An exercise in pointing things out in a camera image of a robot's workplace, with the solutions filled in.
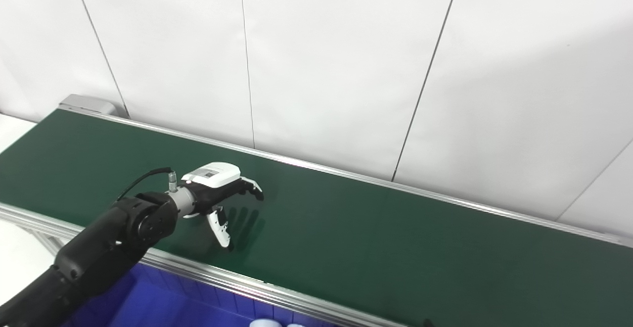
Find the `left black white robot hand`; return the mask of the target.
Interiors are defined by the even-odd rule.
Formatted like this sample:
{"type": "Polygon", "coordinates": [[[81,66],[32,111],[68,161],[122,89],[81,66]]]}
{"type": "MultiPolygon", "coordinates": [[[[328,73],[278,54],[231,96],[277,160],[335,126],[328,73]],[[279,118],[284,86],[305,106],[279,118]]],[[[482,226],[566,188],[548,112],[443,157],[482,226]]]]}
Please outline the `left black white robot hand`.
{"type": "Polygon", "coordinates": [[[264,199],[260,185],[244,177],[239,167],[231,163],[212,162],[183,175],[177,191],[170,196],[177,203],[179,218],[205,217],[220,246],[231,251],[228,217],[220,203],[247,192],[259,201],[264,199]]]}

